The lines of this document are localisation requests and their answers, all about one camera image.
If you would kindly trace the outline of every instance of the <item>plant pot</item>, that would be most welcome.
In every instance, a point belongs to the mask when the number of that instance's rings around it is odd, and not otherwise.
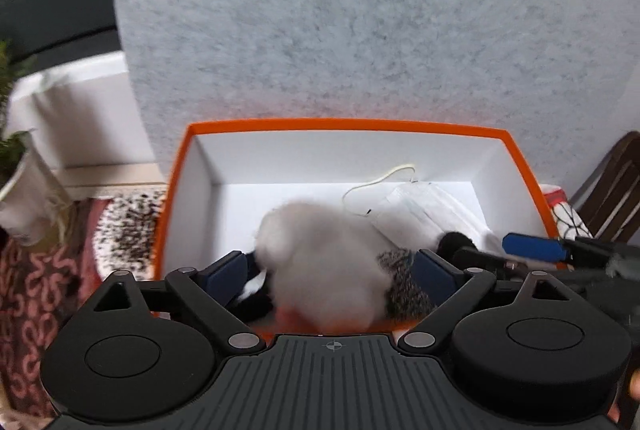
[[[30,134],[13,177],[0,189],[0,226],[30,251],[47,251],[66,240],[72,200],[44,162]]]

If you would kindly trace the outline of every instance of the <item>black pom-pom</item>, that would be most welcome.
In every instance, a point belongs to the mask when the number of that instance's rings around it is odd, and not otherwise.
[[[464,233],[449,232],[445,233],[441,238],[436,254],[450,263],[451,258],[455,255],[456,251],[462,248],[473,248],[474,250],[477,250],[473,241]]]

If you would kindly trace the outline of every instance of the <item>wooden chair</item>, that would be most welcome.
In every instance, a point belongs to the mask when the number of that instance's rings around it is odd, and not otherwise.
[[[593,191],[578,215],[594,236],[626,243],[640,228],[640,133],[625,134],[609,152]]]

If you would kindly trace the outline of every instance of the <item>gray wall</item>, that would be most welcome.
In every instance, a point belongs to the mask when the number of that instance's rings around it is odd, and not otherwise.
[[[164,171],[190,121],[409,118],[508,129],[540,181],[571,191],[640,127],[640,0],[116,0],[116,12]]]

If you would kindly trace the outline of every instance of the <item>mask ear loop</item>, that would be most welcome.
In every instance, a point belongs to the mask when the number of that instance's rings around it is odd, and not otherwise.
[[[367,212],[366,214],[359,214],[357,212],[352,212],[351,210],[349,210],[349,208],[347,207],[347,203],[345,201],[347,195],[350,194],[351,192],[353,192],[354,190],[358,190],[359,188],[364,188],[364,187],[367,187],[367,186],[372,186],[372,185],[377,185],[378,183],[382,183],[383,181],[385,181],[385,179],[390,178],[396,172],[400,172],[401,170],[406,170],[406,169],[411,169],[411,170],[414,171],[412,173],[410,182],[411,183],[417,182],[418,180],[415,177],[415,165],[413,165],[412,163],[408,163],[406,165],[398,165],[398,166],[395,166],[394,168],[392,168],[391,170],[389,170],[389,172],[387,172],[385,175],[379,177],[378,179],[374,179],[373,181],[369,181],[367,183],[363,183],[361,185],[356,185],[356,186],[353,186],[353,187],[349,188],[342,195],[342,207],[350,214],[357,215],[358,217],[367,217],[369,215],[369,212]]]

